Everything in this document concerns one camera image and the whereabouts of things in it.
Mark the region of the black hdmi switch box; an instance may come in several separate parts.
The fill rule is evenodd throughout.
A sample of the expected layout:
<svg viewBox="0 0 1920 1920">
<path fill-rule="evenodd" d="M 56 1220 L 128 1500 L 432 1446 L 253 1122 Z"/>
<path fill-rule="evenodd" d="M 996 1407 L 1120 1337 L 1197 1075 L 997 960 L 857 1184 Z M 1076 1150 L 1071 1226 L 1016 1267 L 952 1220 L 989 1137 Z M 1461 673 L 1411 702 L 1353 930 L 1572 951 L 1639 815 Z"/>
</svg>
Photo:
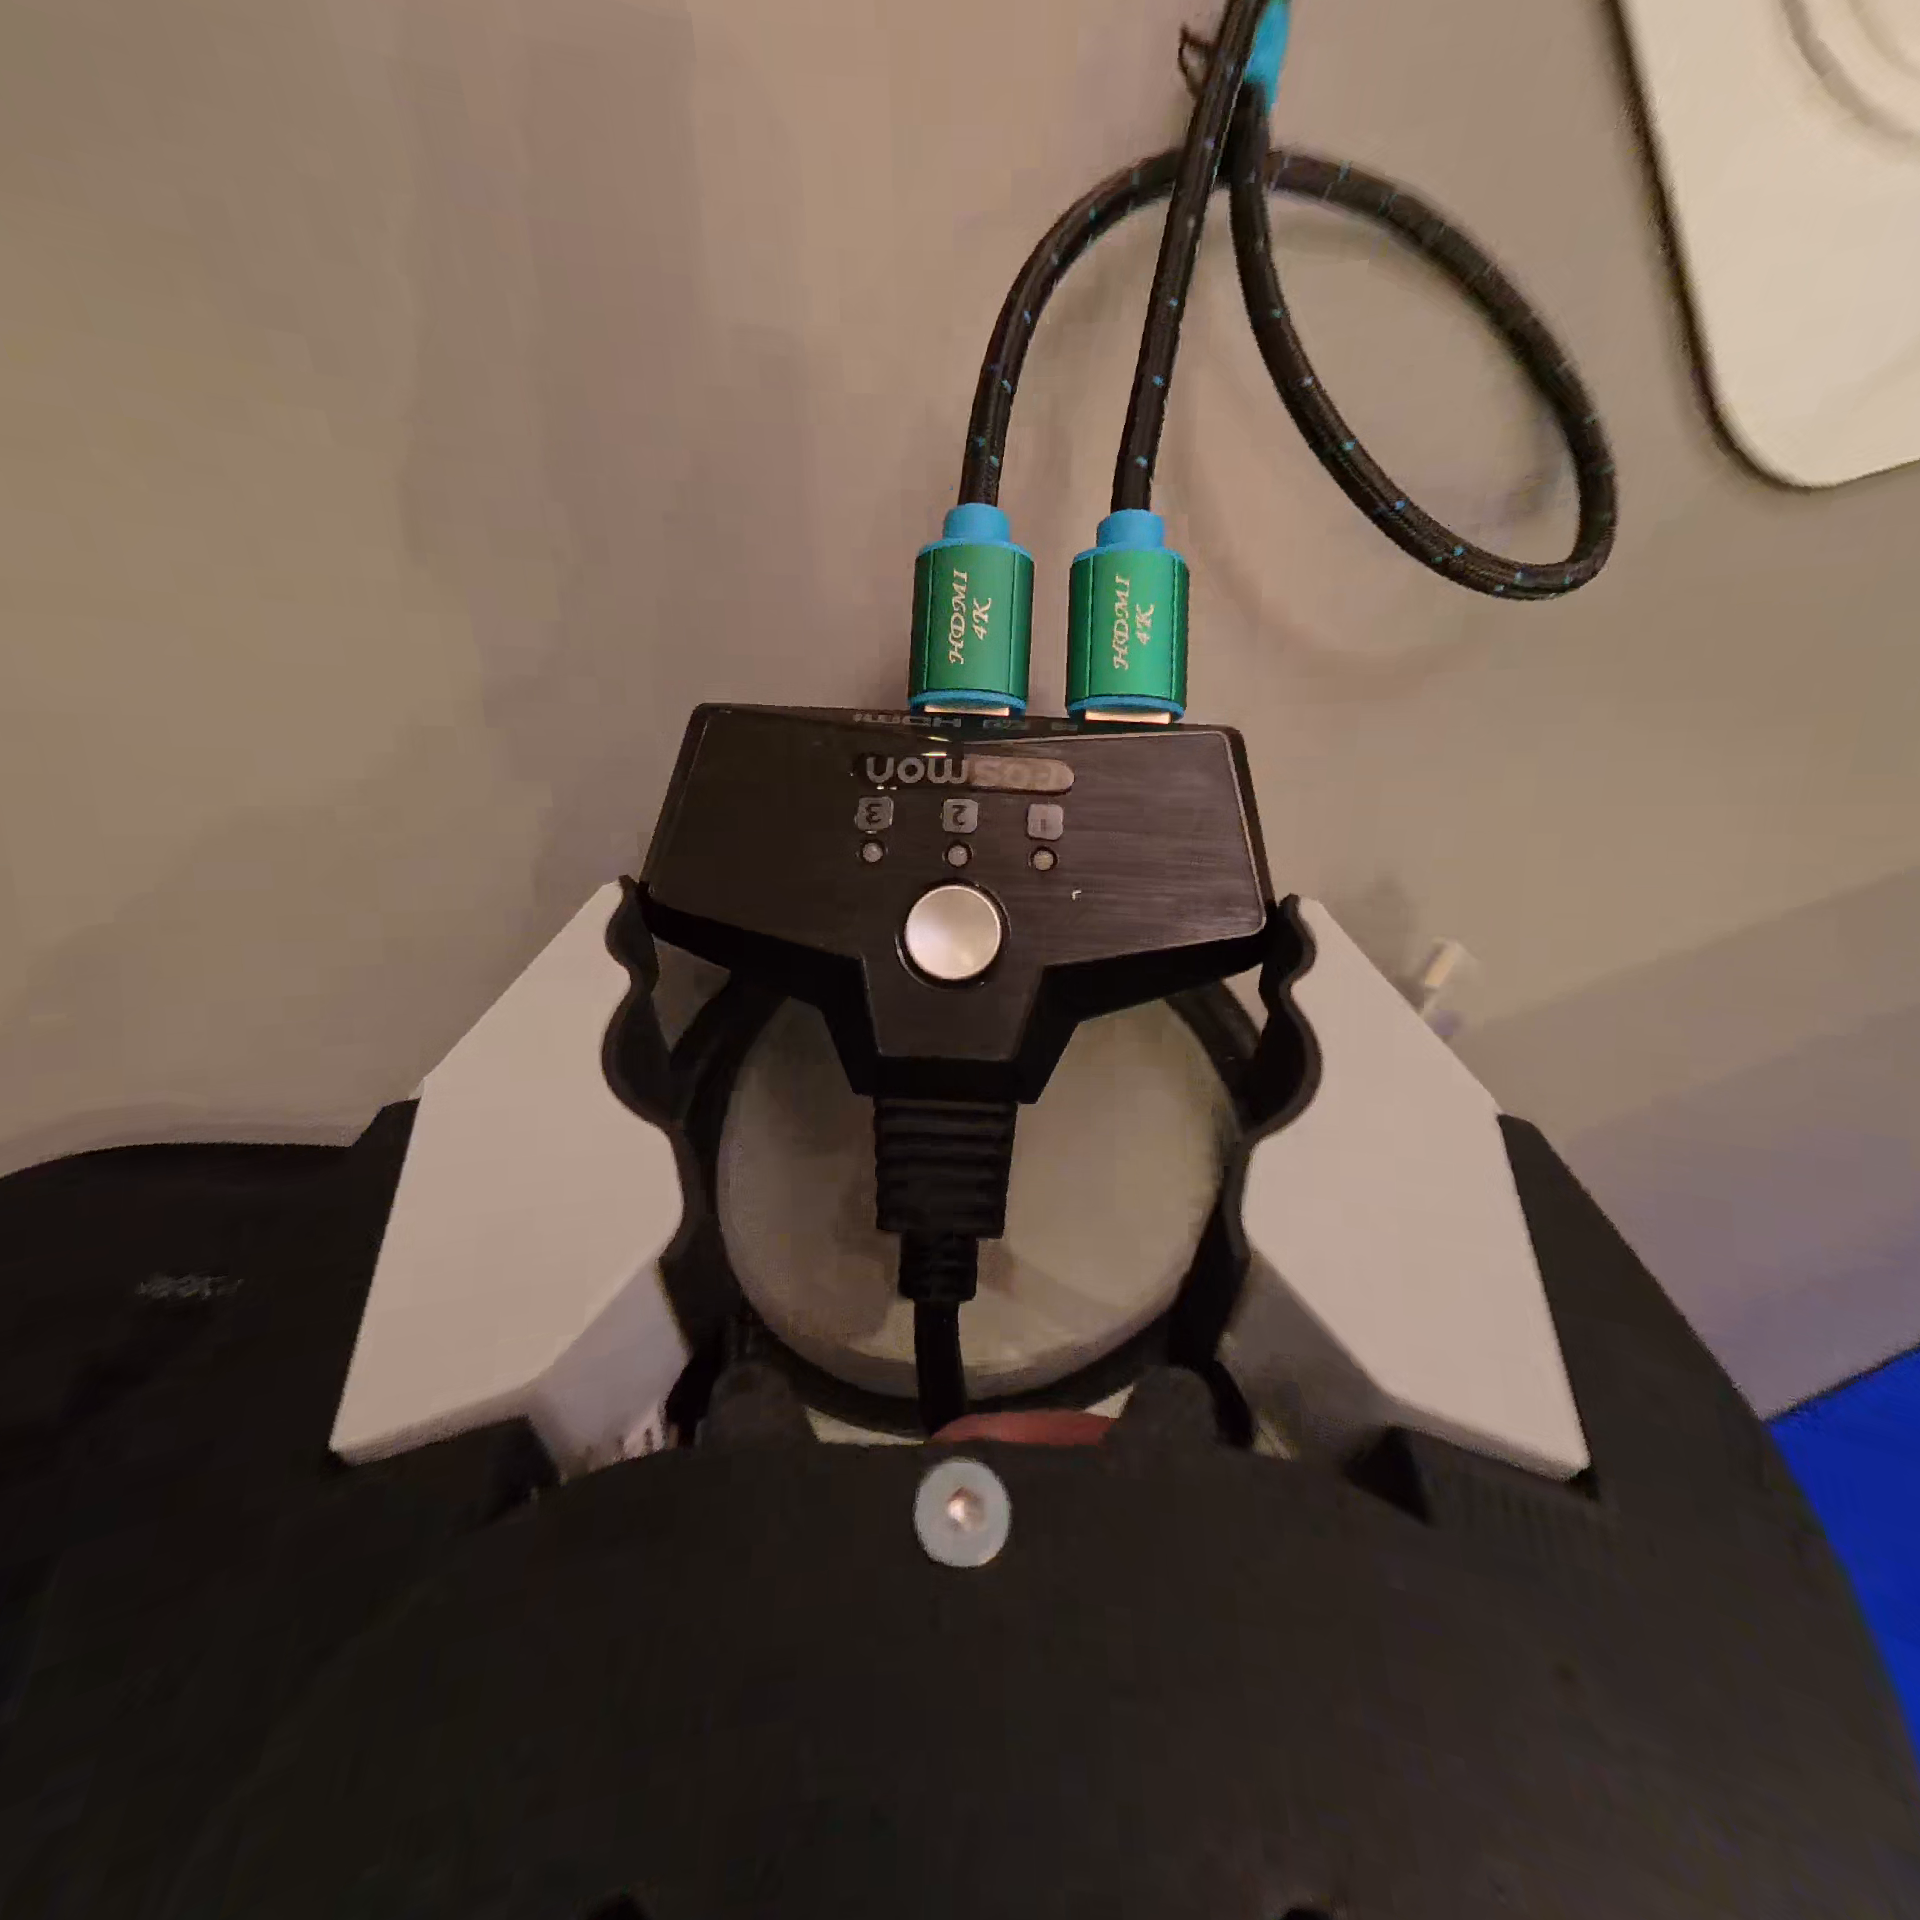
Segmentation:
<svg viewBox="0 0 1920 1920">
<path fill-rule="evenodd" d="M 688 724 L 640 905 L 821 1012 L 917 1308 L 972 1298 L 1076 1028 L 1257 967 L 1276 918 L 1232 729 L 727 704 Z"/>
</svg>

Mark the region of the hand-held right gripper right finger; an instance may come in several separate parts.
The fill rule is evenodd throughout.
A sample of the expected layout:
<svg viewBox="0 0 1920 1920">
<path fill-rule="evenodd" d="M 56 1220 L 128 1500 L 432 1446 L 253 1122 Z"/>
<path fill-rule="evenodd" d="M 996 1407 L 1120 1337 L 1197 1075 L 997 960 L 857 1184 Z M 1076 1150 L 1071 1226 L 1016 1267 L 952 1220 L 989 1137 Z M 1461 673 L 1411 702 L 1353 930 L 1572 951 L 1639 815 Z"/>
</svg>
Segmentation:
<svg viewBox="0 0 1920 1920">
<path fill-rule="evenodd" d="M 1228 983 L 1166 1014 L 1160 1358 L 1293 1457 L 1401 1428 L 1583 1474 L 1498 1100 L 1321 903 L 1283 901 L 1268 936 L 1264 1019 Z"/>
</svg>

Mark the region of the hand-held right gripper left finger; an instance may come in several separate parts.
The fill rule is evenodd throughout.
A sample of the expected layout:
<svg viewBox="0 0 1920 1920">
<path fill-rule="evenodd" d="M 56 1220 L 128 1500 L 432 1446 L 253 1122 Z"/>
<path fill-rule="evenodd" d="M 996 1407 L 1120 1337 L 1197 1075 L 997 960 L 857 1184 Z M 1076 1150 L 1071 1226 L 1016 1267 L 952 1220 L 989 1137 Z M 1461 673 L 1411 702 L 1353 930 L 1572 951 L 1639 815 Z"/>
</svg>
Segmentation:
<svg viewBox="0 0 1920 1920">
<path fill-rule="evenodd" d="M 331 1451 L 523 1420 L 561 1467 L 662 1442 L 699 1205 L 633 881 L 602 885 L 416 1090 Z"/>
</svg>

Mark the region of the white stand base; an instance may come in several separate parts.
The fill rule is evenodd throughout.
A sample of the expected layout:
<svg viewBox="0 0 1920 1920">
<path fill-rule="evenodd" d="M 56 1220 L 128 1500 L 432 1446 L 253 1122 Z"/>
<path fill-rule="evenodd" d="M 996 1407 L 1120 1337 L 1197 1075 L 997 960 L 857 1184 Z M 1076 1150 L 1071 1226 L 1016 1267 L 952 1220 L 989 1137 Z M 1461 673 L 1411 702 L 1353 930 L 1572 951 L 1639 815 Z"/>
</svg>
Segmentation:
<svg viewBox="0 0 1920 1920">
<path fill-rule="evenodd" d="M 1918 4 L 1622 2 L 1699 367 L 1793 490 L 1918 460 Z"/>
</svg>

